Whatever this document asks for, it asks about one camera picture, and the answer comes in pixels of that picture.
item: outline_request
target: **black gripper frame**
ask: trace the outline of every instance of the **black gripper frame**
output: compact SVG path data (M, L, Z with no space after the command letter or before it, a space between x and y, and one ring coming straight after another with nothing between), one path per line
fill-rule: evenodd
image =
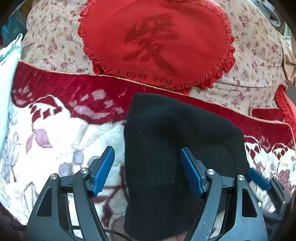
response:
M88 169L71 176L53 174L48 178L29 218L25 241L109 241L92 201L90 179L111 148L107 147ZM68 193L74 196L78 228L71 224ZM83 239L75 236L73 229L80 229Z
M275 223L281 222L284 218L287 206L291 201L291 196L284 187L275 179L270 180L268 193L276 207L274 213L268 213L258 205L258 200L254 196L247 179L238 175L235 178L220 176L211 170L207 172L206 167L200 160L193 159L193 155L188 148L184 148L188 157L192 161L200 180L204 193L201 207L196 220L189 230L184 241L267 241L270 234L267 220ZM224 219L220 234L210 238L219 210L221 195L227 195Z

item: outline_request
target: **gold piping trim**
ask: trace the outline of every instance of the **gold piping trim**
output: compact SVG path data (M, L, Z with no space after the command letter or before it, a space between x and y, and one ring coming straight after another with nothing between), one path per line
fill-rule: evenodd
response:
M47 71L47 72L51 72L51 73L57 73L57 74L71 74L71 75L91 75L91 76L107 76L107 77L114 77L116 79L120 79L120 80L125 80L125 81L128 81L128 82L132 82L132 83L135 83L135 84L140 84L140 85L143 85L143 86L147 86L147 87L152 87L152 88L155 88L155 89L158 89L158 90L163 90L163 91L168 91L168 92L173 92L173 93L176 93L176 94L179 94L179 95L185 95L185 94L181 94L181 93L178 93L178 92L174 92L174 91L170 91L170 90L166 90L166 89L162 89L162 88L159 88L159 87L155 87L155 86L151 86L151 85L147 85L147 84L143 84L143 83L140 83L140 82L136 82L134 80L129 80L129 79L125 79L125 78L121 78L121 77L117 77L117 76L111 76L111 75L104 75L104 74L100 74L100 75L97 75L97 74L83 74L83 73L67 73L67 72L60 72L60 71L54 71L54 70L49 70L49 69L45 69L45 68L42 68L42 67L38 67L38 66L35 66L31 63L28 63L26 61L23 61L23 60L20 60L20 62L23 62L33 68L36 68L36 69L40 69L40 70L44 70L44 71ZM208 101L204 101L204 100L200 100L200 101L203 101L205 103L209 103L209 104L215 104L215 103L211 103L211 102L208 102ZM220 104L217 104L225 109L229 109L229 110L232 110L230 108L227 108L225 106L222 106ZM285 123L285 122L280 122L280 121L275 121L275 120L264 120L264 119L259 119L259 118L256 118L256 117L253 117L253 116L248 116L248 115L244 115L244 114L241 114L239 113L238 111L235 111L235 110L232 110L240 115L243 115L245 117L248 117L248 118L251 118L253 120L257 120L257 121L260 121L260 122L264 122L264 123L271 123L271 124L282 124L282 125L287 125L289 126L290 130L291 130L291 133L292 133L292 137L293 137L293 142L294 142L294 149L296 149L296 145L295 145L295 138L294 138L294 133L292 131L292 128L291 126L288 124L288 123Z

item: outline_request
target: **black cable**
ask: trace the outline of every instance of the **black cable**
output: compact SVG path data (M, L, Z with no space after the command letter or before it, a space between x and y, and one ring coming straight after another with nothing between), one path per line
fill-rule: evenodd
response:
M120 236L120 237L124 238L124 239L127 240L127 241L132 241L129 237L125 236L125 235L122 234L122 233L119 233L119 232L116 232L116 231L113 231L113 230L110 230L110 229L104 229L104 231L105 231L106 233L111 233L111 234L115 234L115 235L117 235L117 236Z
M72 229L80 229L80 226L72 226ZM120 236L120 237L124 238L127 241L132 241L129 237L125 236L122 233L119 233L119 232L116 232L116 231L113 231L113 230L110 230L110 229L104 229L104 231L106 233L111 233L111 234L115 234L117 236Z

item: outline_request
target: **black plastic arm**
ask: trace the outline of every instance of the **black plastic arm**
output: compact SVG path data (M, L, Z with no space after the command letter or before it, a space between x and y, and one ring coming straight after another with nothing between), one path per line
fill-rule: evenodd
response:
M85 180L90 172L77 172L73 177L73 194L80 230L85 241L109 241L91 197L88 196Z
M236 177L234 185L236 190L234 225L219 241L267 241L268 237L264 219L248 182L245 179L239 180L238 177ZM253 217L243 216L243 202L245 201L243 199L243 192L244 195L248 195L249 197L247 198L251 200L250 204L253 205L255 211Z
M59 175L53 175L56 179L48 178L32 210L25 241L83 241L73 233L67 193L61 191Z
M200 218L196 219L184 241L208 241L215 224L222 193L222 178L216 172L210 175L205 171L205 175L210 185L204 205L202 210L200 210L202 214Z

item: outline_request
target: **floral fabric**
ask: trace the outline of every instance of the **floral fabric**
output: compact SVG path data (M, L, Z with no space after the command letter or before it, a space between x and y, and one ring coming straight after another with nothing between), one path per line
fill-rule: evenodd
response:
M274 94L285 83L277 31L251 1L216 0L231 21L236 62L229 73L190 95L248 114L250 107L276 107Z
M27 19L22 60L62 72L93 74L77 34L79 14L86 0L40 0ZM276 30L249 0L217 0L226 11L236 62L214 88L191 89L192 97L248 114L249 107L276 107L274 94L285 83L283 54Z
M82 39L77 35L79 14L85 2L40 0L27 19L28 32L23 40L22 60L49 70L93 74L92 63L83 51ZM248 114L250 107L275 107L274 93L280 84L285 83L281 66L282 49L276 31L250 1L217 2L232 24L232 34L236 37L233 43L236 63L228 74L214 84L213 89L201 91L194 87L190 95L244 114ZM15 89L14 93L31 96L31 91L24 87ZM100 155L103 146L113 145L116 153L119 153L115 162L117 165L107 180L109 189L101 193L95 205L104 227L124 233L126 199L123 191L122 124L88 124L80 118L72 118L58 98L51 98L54 106L36 103L38 110L50 112L51 116L38 119L34 130L31 119L36 109L32 111L33 106L23 109L16 107L10 112L8 138L0 155L0 202L18 221L26 224L50 174L75 173ZM61 111L55 114L57 107ZM270 145L264 136L260 139L245 138L250 165L261 171L264 177L277 177L292 192L296 184L295 150L287 143ZM26 168L31 171L31 167L38 170L36 175L24 173ZM252 188L263 206L272 210L266 193L256 186ZM77 225L72 197L70 210L73 225ZM222 219L221 214L213 235L219 233ZM168 240L181 241L184 237L183 234Z
M27 18L22 60L61 72L93 74L77 34L85 0L41 0Z

